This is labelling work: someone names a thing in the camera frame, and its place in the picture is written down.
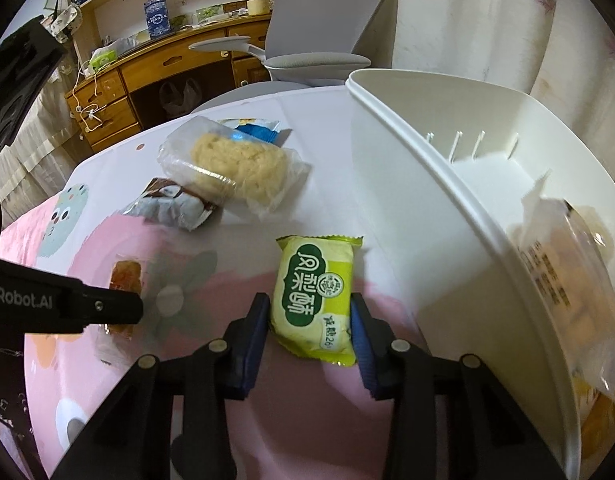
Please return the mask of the green pineapple cake packet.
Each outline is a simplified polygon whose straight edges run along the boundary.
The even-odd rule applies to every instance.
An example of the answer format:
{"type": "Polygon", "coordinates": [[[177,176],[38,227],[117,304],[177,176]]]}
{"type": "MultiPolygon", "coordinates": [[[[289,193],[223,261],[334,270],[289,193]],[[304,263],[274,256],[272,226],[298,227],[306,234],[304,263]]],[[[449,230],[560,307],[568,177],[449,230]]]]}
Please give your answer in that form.
{"type": "Polygon", "coordinates": [[[355,364],[351,295],[360,237],[279,237],[281,258],[274,295],[272,331],[301,359],[349,367],[355,364]]]}

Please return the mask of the clear rice cracker packet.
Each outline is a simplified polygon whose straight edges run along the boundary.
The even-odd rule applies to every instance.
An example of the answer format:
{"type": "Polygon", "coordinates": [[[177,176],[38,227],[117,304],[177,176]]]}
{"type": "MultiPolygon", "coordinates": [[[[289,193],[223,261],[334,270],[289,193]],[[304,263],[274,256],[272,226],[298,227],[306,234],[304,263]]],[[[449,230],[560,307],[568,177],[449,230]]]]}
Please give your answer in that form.
{"type": "Polygon", "coordinates": [[[218,205],[245,208],[263,219],[309,173],[291,148],[193,116],[173,130],[158,150],[166,177],[218,205]]]}

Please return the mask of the egg yolk pastry packet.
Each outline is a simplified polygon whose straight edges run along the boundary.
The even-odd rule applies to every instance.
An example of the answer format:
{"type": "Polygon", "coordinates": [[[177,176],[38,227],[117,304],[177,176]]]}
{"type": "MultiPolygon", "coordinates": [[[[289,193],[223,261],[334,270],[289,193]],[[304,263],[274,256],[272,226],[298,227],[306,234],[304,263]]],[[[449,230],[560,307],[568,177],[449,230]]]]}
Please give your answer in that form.
{"type": "Polygon", "coordinates": [[[613,238],[588,206],[528,195],[522,208],[515,233],[519,256],[553,321],[570,374],[615,403],[613,238]]]}

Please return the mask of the small yellow candy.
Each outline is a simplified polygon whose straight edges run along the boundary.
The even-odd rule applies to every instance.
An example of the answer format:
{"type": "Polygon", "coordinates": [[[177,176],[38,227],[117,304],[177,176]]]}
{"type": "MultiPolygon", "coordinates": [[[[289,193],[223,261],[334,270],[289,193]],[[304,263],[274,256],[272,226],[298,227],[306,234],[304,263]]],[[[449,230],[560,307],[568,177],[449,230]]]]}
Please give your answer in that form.
{"type": "MultiPolygon", "coordinates": [[[[135,260],[117,261],[112,269],[109,289],[141,295],[141,264],[135,260]]],[[[132,324],[104,324],[103,327],[108,335],[122,336],[128,340],[132,339],[134,333],[132,324]]]]}

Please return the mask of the lace cloth covered furniture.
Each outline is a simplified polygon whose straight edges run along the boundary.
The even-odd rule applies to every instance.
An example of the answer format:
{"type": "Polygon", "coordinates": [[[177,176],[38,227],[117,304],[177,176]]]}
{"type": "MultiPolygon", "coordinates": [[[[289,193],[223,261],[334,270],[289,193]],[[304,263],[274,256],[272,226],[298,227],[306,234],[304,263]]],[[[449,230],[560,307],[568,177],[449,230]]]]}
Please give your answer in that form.
{"type": "Polygon", "coordinates": [[[16,140],[0,153],[0,228],[61,191],[76,166],[92,155],[66,102],[76,75],[69,55],[42,87],[16,140]]]}

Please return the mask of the pink cartoon bed sheet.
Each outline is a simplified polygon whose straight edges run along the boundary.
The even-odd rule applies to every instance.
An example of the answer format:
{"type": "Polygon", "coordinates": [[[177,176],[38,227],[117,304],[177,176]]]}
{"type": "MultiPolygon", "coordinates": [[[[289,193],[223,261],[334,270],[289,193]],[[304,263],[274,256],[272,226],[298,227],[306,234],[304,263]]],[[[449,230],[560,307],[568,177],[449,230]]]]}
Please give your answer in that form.
{"type": "MultiPolygon", "coordinates": [[[[118,260],[142,267],[146,314],[132,337],[136,353],[185,356],[272,292],[285,235],[362,237],[353,287],[397,336],[418,341],[413,306],[376,242],[353,191],[352,100],[347,89],[290,91],[213,108],[213,120],[280,122],[284,145],[309,165],[275,214],[264,219],[221,210],[185,231],[124,214],[161,174],[156,154],[174,129],[168,122],[112,146],[78,166],[86,185],[77,218],[55,252],[40,243],[57,215],[50,198],[1,235],[0,258],[104,286],[118,260]]],[[[387,452],[392,405],[373,400],[354,367],[302,360],[275,340],[266,344],[249,398],[227,406],[242,479],[377,479],[387,452]]]]}

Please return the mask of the brown white chocolate packet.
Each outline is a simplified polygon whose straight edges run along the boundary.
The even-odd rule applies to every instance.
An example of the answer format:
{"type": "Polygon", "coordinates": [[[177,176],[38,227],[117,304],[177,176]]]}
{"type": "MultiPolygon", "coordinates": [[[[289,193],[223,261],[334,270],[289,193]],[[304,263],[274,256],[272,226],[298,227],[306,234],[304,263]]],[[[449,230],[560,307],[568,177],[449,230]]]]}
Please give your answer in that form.
{"type": "Polygon", "coordinates": [[[153,178],[121,214],[192,232],[210,219],[217,206],[173,180],[153,178]]]}

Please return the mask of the wooden desk with drawers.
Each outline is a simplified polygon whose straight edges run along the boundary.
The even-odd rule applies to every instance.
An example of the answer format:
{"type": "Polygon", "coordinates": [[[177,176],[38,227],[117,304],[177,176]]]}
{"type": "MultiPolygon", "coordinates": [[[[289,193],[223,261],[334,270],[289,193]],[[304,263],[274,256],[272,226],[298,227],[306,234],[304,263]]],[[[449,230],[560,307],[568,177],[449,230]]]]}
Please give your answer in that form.
{"type": "Polygon", "coordinates": [[[65,95],[80,138],[98,153],[227,91],[268,80],[262,63],[249,54],[196,52],[190,46],[247,36],[263,48],[271,18],[242,16],[178,32],[85,78],[65,95]]]}

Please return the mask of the white plastic bin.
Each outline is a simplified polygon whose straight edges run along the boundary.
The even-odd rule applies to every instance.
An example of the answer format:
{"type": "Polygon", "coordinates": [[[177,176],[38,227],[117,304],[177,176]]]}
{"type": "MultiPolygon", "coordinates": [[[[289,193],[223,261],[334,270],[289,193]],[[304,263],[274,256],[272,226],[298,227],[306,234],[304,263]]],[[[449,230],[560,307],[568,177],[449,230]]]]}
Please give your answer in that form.
{"type": "Polygon", "coordinates": [[[572,379],[513,234],[523,197],[592,208],[614,252],[615,184],[550,110],[498,84],[414,70],[356,70],[355,194],[434,356],[483,359],[570,479],[586,479],[615,423],[582,454],[572,379]]]}

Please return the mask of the blue small snack packet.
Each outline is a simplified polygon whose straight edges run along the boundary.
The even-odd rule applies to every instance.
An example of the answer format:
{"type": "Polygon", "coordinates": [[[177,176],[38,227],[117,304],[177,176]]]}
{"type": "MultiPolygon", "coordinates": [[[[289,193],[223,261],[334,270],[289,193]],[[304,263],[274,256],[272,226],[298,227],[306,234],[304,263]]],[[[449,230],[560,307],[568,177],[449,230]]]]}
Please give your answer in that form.
{"type": "Polygon", "coordinates": [[[280,133],[280,122],[260,118],[228,118],[219,121],[223,126],[234,130],[232,140],[254,140],[275,144],[280,133]]]}

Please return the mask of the blue gift bag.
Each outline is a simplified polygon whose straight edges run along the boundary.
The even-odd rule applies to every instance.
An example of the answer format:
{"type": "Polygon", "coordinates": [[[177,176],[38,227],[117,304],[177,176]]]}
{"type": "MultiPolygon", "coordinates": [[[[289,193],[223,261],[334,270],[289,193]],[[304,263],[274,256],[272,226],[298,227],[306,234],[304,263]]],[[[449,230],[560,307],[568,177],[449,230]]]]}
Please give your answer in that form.
{"type": "Polygon", "coordinates": [[[158,39],[172,32],[166,0],[147,0],[144,3],[144,17],[151,39],[158,39]]]}

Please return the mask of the grey office chair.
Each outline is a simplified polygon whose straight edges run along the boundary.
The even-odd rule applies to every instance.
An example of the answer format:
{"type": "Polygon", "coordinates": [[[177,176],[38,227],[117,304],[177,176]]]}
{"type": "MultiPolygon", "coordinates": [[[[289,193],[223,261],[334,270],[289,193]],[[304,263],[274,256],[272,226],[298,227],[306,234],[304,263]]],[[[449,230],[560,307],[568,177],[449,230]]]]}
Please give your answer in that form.
{"type": "Polygon", "coordinates": [[[196,52],[250,55],[270,77],[216,96],[197,110],[264,94],[337,86],[354,70],[381,65],[388,1],[275,0],[263,48],[242,35],[192,44],[189,49],[196,52]]]}

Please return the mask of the white floral curtain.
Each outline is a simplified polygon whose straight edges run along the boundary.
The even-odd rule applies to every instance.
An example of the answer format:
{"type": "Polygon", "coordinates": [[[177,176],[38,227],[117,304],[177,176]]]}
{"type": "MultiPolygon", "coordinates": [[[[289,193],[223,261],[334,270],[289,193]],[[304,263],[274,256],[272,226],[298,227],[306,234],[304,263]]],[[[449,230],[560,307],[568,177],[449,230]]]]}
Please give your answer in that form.
{"type": "Polygon", "coordinates": [[[589,0],[387,0],[375,65],[493,82],[557,115],[615,177],[615,33],[589,0]]]}

